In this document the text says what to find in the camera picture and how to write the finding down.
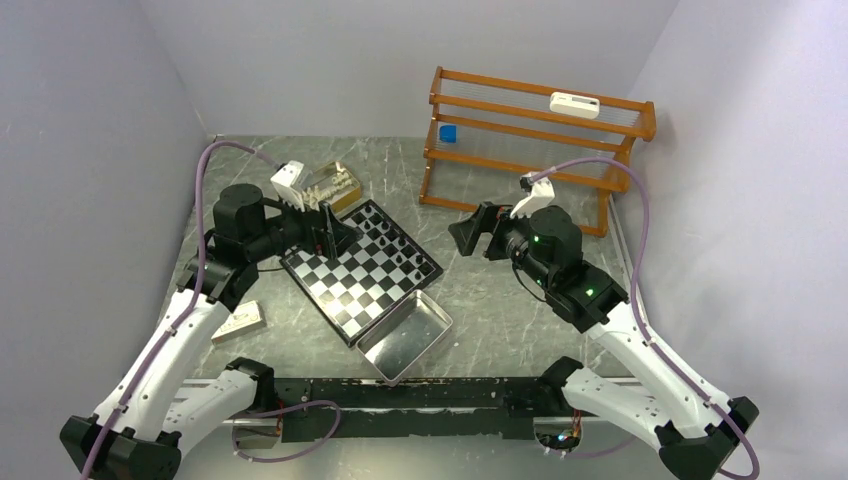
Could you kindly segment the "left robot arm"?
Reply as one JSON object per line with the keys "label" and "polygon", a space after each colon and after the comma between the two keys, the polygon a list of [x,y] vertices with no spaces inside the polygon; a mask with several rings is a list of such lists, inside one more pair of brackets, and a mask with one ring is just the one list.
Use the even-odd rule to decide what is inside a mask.
{"label": "left robot arm", "polygon": [[171,479],[224,420],[276,408],[273,369],[244,357],[187,399],[177,393],[200,349],[258,280],[262,261],[293,249],[335,259],[361,236],[327,203],[301,210],[252,184],[225,188],[212,214],[164,320],[130,370],[91,415],[72,416],[61,429],[85,479]]}

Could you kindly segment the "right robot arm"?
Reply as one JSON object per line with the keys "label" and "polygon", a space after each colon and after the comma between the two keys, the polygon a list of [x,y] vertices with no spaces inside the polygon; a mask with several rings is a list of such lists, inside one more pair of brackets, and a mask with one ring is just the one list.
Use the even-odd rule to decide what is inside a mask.
{"label": "right robot arm", "polygon": [[542,406],[593,414],[657,452],[678,479],[712,479],[759,415],[748,398],[731,398],[685,363],[643,321],[609,274],[585,260],[582,232],[559,206],[520,218],[507,205],[484,202],[448,228],[458,252],[473,253],[483,233],[484,256],[507,260],[543,292],[542,302],[567,324],[617,358],[646,389],[622,387],[579,361],[564,357],[544,374]]}

